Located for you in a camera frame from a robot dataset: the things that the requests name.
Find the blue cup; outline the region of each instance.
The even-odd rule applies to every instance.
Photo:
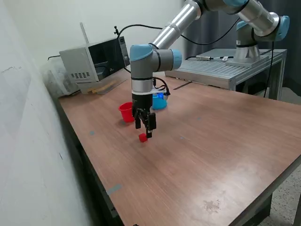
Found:
[[[152,95],[152,109],[161,110],[166,108],[167,101],[164,99],[163,93],[157,93]]]

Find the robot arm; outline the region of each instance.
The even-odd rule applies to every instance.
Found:
[[[194,20],[218,10],[237,14],[243,20],[237,24],[234,60],[238,62],[258,60],[257,41],[279,41],[288,32],[289,17],[268,12],[257,0],[186,0],[181,11],[152,43],[133,45],[130,49],[133,116],[136,129],[141,127],[141,121],[144,123],[147,138],[152,137],[152,131],[156,129],[155,113],[150,112],[152,95],[158,92],[153,90],[153,72],[178,69],[182,55],[178,50],[168,48]]]

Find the brown tabletop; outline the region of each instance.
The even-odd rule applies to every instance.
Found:
[[[165,80],[168,106],[143,144],[118,111],[130,80],[60,102],[126,226],[227,226],[301,159],[301,106]]]

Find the table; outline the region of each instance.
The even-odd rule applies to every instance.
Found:
[[[118,112],[130,80],[60,103],[124,225],[243,225],[301,163],[301,106],[165,80],[168,107],[143,144]]]
[[[234,56],[235,52],[235,49],[216,48],[201,55],[208,57]],[[200,61],[191,58],[185,60],[178,70],[166,72],[166,76],[235,91],[237,85],[270,67],[271,52],[268,52],[268,49],[261,49],[260,52],[266,58],[260,60],[252,68],[227,65],[223,61]],[[286,49],[274,50],[273,70],[270,78],[270,99],[280,100],[281,98],[286,53]]]

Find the gray curtain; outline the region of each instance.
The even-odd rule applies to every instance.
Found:
[[[301,50],[301,2],[298,0],[261,0],[263,6],[270,12],[278,15],[288,15],[291,19],[290,30],[287,37],[275,42],[275,48],[288,49],[285,65],[284,87],[289,87],[301,96],[301,60],[298,56]],[[186,35],[198,43],[208,43],[222,36],[235,22],[237,16],[229,16],[223,12],[209,12],[195,21],[187,30]],[[213,48],[236,48],[236,27],[219,42],[209,46],[198,46],[188,41],[186,44],[186,57],[207,52]],[[261,42],[259,48],[271,48],[271,43]]]

